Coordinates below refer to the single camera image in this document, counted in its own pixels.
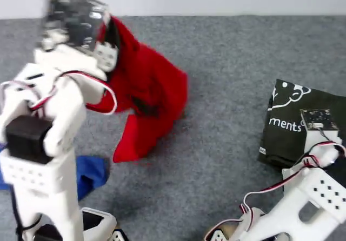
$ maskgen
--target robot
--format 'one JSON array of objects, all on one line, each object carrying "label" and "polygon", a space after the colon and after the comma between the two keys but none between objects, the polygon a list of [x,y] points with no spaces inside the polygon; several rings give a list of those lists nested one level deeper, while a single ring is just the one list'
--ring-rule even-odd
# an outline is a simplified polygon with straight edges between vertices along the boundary
[{"label": "robot", "polygon": [[[34,50],[35,62],[0,84],[0,143],[6,147],[0,164],[4,181],[11,186],[17,237],[127,241],[113,215],[79,209],[73,147],[88,107],[98,105],[104,96],[111,98],[110,109],[99,112],[113,115],[124,107],[122,95],[116,96],[109,84],[118,58],[124,61],[116,44],[115,19],[96,0],[51,4],[42,40]],[[77,21],[70,20],[71,13],[62,13],[69,9],[78,14]],[[76,29],[81,21],[88,30]],[[98,41],[100,28],[111,35],[103,42]],[[52,224],[44,224],[43,215]]]},{"label": "robot", "polygon": [[[346,148],[338,127],[329,109],[301,110],[301,117],[307,131],[301,159],[282,170],[282,182],[247,193],[240,205],[243,216],[218,223],[204,241],[322,241],[345,222]],[[282,187],[283,198],[267,214],[246,202],[249,195]],[[309,202],[317,212],[305,222],[299,213]]]}]

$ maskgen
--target black t-shirt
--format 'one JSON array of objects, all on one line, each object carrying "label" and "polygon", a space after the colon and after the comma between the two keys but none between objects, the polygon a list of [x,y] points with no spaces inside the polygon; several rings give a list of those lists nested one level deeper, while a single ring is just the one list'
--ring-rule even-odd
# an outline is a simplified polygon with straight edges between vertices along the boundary
[{"label": "black t-shirt", "polygon": [[277,79],[269,99],[258,160],[290,168],[304,152],[306,130],[300,109],[329,109],[345,139],[346,97],[335,96]]}]

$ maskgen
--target white logo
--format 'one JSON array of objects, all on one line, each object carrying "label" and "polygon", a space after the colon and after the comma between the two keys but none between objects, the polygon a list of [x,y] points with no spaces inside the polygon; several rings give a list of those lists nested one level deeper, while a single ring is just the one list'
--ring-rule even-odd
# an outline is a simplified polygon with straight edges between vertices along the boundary
[{"label": "white logo", "polygon": [[[277,108],[282,108],[282,107],[286,107],[288,106],[291,102],[298,102],[300,101],[300,99],[303,97],[303,95],[311,93],[311,89],[310,88],[306,88],[303,86],[300,86],[298,84],[292,84],[292,83],[287,83],[287,82],[283,82],[282,83],[282,87],[283,88],[291,88],[291,90],[288,91],[288,94],[286,96],[281,96],[282,94],[280,94],[280,102],[281,104],[276,104],[271,108],[268,108],[268,111],[272,110],[272,109],[277,109]],[[276,88],[274,88],[273,92],[272,92],[272,100],[274,102],[275,98],[278,96],[279,93],[276,92]]]}]

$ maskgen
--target carpet floor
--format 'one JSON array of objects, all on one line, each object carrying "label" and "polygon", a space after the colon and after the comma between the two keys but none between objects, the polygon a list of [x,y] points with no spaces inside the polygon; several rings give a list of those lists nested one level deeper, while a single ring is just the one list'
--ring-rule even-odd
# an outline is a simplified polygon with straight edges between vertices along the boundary
[{"label": "carpet floor", "polygon": [[[130,240],[200,241],[220,220],[241,215],[238,205],[247,192],[281,179],[257,161],[276,78],[346,94],[346,17],[123,20],[190,79],[185,116],[172,133],[140,163],[113,164],[107,184],[81,201],[115,215]],[[0,81],[32,62],[38,25],[34,19],[0,21]],[[76,153],[111,157],[125,120],[126,114],[88,112]],[[276,191],[249,203],[269,211],[281,196]],[[345,235],[343,225],[328,240]],[[0,191],[0,239],[15,240],[5,191]]]}]

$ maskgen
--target cable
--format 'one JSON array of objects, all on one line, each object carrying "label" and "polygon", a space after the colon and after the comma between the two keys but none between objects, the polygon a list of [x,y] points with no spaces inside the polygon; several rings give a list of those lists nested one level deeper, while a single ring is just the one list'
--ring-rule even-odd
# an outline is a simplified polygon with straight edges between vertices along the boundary
[{"label": "cable", "polygon": [[224,223],[226,223],[226,222],[242,222],[243,220],[242,219],[226,219],[226,220],[223,220],[223,221],[221,221],[221,222],[219,222],[219,223],[217,223],[215,226],[213,226],[212,228],[211,228],[211,230],[209,230],[208,231],[208,233],[204,236],[204,241],[208,241],[208,237],[210,236],[210,234],[212,234],[214,231],[215,231],[215,229],[217,229],[220,225],[222,225],[222,224],[224,224]]},{"label": "cable", "polygon": [[330,141],[328,143],[318,144],[318,146],[327,146],[327,145],[339,146],[343,151],[343,156],[346,157],[346,148],[342,144],[338,144],[333,141]]},{"label": "cable", "polygon": [[331,141],[324,133],[323,129],[321,127],[317,128],[321,134],[322,137],[324,137],[326,140]]},{"label": "cable", "polygon": [[23,227],[21,217],[20,217],[19,212],[18,212],[15,189],[14,189],[13,185],[10,185],[9,188],[10,188],[10,193],[11,193],[11,203],[12,203],[13,214],[15,216],[15,220],[17,223],[17,228],[16,228],[17,240],[18,241],[24,241],[23,240],[23,232],[35,227],[41,221],[42,214],[39,215],[38,219],[33,224],[31,224],[30,226]]},{"label": "cable", "polygon": [[[3,111],[4,110],[4,107],[5,107],[5,89],[9,86],[12,86],[12,85],[18,85],[26,90],[29,90],[30,92],[32,92],[36,98],[35,101],[39,100],[40,99],[40,94],[38,93],[38,91],[36,91],[34,88],[30,87],[27,83],[25,82],[21,82],[21,81],[7,81],[7,82],[3,82],[0,84],[0,106],[1,106],[1,110]],[[41,117],[44,117],[45,114],[44,114],[44,109],[42,108],[41,110],[39,111],[36,111],[37,112],[40,112],[41,111]]]},{"label": "cable", "polygon": [[44,104],[51,98],[53,97],[56,92],[57,92],[57,88],[56,88],[56,83],[57,81],[59,80],[59,78],[63,77],[63,76],[68,76],[68,75],[81,75],[81,76],[84,76],[88,79],[92,79],[94,82],[100,84],[102,87],[104,87],[107,91],[109,91],[109,93],[111,94],[112,96],[112,99],[113,99],[113,102],[114,102],[114,105],[113,105],[113,108],[111,111],[109,112],[105,112],[103,114],[105,115],[112,115],[114,114],[116,108],[117,108],[117,99],[115,97],[115,94],[113,92],[113,90],[107,85],[106,82],[100,80],[99,78],[93,76],[93,75],[90,75],[86,72],[82,72],[82,71],[77,71],[77,70],[72,70],[72,71],[66,71],[66,72],[63,72],[61,73],[60,75],[58,75],[54,81],[53,81],[53,86],[52,86],[52,89],[49,91],[48,95],[45,96],[44,98],[41,98],[40,100],[38,100],[34,105],[31,106],[31,109],[32,110],[37,110],[39,108],[41,108],[42,106],[44,106]]},{"label": "cable", "polygon": [[240,204],[239,207],[240,207],[240,210],[242,211],[242,213],[246,214],[247,211],[245,210],[244,204]]},{"label": "cable", "polygon": [[252,194],[262,194],[262,193],[267,193],[267,192],[271,192],[271,191],[277,190],[278,188],[282,187],[283,185],[285,185],[285,184],[289,183],[291,180],[293,180],[300,173],[300,171],[302,171],[304,168],[310,168],[310,167],[314,167],[314,166],[312,166],[311,164],[307,163],[306,165],[303,165],[297,172],[295,172],[291,176],[287,177],[285,180],[272,185],[271,187],[265,188],[265,189],[263,189],[261,191],[248,192],[244,196],[243,205],[245,206],[246,210],[250,212],[251,220],[250,220],[250,223],[249,223],[248,227],[245,230],[249,231],[249,229],[252,226],[253,220],[254,220],[254,212],[253,212],[252,208],[246,202],[246,199],[250,195],[252,195]]}]

